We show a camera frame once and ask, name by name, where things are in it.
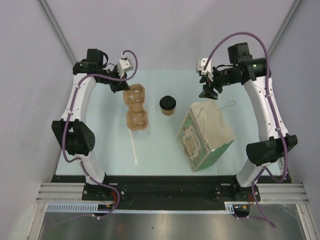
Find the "brown cardboard cup carrier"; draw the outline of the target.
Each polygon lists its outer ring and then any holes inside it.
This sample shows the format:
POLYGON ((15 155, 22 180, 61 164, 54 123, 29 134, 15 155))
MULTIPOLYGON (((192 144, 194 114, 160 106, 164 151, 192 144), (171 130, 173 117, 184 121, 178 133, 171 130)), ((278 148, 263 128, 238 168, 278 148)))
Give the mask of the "brown cardboard cup carrier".
POLYGON ((141 84, 129 86, 123 92, 123 100, 128 107, 126 125, 131 131, 145 130, 149 125, 148 112, 144 108, 146 100, 145 88, 141 84))

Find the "black plastic cup lid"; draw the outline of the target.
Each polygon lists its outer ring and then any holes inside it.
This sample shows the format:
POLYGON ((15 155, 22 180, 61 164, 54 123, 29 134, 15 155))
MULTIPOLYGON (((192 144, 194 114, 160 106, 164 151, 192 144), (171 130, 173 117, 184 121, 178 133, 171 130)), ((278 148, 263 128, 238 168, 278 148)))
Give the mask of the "black plastic cup lid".
POLYGON ((162 110, 171 111, 177 105, 176 99, 170 95, 162 97, 159 101, 159 106, 162 110))

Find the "brown paper coffee cup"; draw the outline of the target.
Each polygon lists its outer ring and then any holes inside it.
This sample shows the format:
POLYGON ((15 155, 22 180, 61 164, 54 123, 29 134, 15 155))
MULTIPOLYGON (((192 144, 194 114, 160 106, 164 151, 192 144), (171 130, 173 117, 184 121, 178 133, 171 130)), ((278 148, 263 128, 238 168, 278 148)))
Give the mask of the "brown paper coffee cup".
POLYGON ((165 116, 171 116, 174 113, 175 109, 174 108, 172 108, 172 109, 162 108, 161 111, 165 116))

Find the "green illustrated paper bag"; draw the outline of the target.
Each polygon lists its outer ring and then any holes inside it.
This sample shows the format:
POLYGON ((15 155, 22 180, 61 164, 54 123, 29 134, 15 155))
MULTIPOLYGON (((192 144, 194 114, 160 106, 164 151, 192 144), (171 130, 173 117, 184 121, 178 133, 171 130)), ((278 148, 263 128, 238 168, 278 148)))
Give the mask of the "green illustrated paper bag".
POLYGON ((177 133, 178 142, 193 172, 214 165, 234 142, 234 134, 214 101, 194 102, 177 133))

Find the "white paper-wrapped straw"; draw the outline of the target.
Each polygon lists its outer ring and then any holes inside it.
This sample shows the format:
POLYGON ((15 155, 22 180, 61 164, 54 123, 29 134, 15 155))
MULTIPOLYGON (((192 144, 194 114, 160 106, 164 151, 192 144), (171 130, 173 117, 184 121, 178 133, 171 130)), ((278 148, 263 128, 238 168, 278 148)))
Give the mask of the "white paper-wrapped straw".
POLYGON ((129 129, 129 136, 130 136, 130 141, 131 141, 131 147, 132 147, 132 153, 133 153, 133 158, 134 158, 134 164, 135 164, 135 165, 138 165, 138 159, 137 159, 137 153, 136 153, 134 138, 133 138, 132 130, 130 130, 130 129, 129 129))

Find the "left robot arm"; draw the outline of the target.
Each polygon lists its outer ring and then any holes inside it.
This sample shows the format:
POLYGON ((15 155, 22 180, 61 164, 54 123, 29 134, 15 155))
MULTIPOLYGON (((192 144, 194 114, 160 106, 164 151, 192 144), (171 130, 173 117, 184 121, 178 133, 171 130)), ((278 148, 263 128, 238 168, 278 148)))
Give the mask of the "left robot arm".
POLYGON ((129 90, 128 72, 136 73, 138 60, 129 59, 124 50, 120 60, 108 69, 109 57, 102 50, 89 48, 86 58, 72 68, 73 84, 67 106, 59 120, 54 120, 51 129, 67 163, 80 165, 85 181, 95 185, 93 194, 100 200, 110 196, 111 188, 104 184, 105 172, 94 155, 96 137, 87 126, 87 110, 92 92, 97 84, 108 85, 113 93, 129 90))

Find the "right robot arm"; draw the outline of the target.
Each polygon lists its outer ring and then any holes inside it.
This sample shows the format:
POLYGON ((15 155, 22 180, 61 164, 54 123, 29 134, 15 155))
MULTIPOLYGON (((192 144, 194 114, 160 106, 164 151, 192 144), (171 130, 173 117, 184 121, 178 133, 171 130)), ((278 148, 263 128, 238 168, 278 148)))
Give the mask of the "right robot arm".
POLYGON ((267 59, 254 59, 246 42, 237 43, 227 50, 230 66, 220 70, 211 65, 211 60, 202 58, 197 61, 196 72, 203 84, 200 98, 217 100, 224 86, 240 83, 251 101, 259 141, 246 146, 248 159, 235 176, 237 184, 230 188, 231 196, 242 201, 249 194, 248 187, 255 185, 263 171, 279 159, 284 159, 282 176, 287 176, 288 153, 297 145, 298 138, 289 134, 281 118, 267 59))

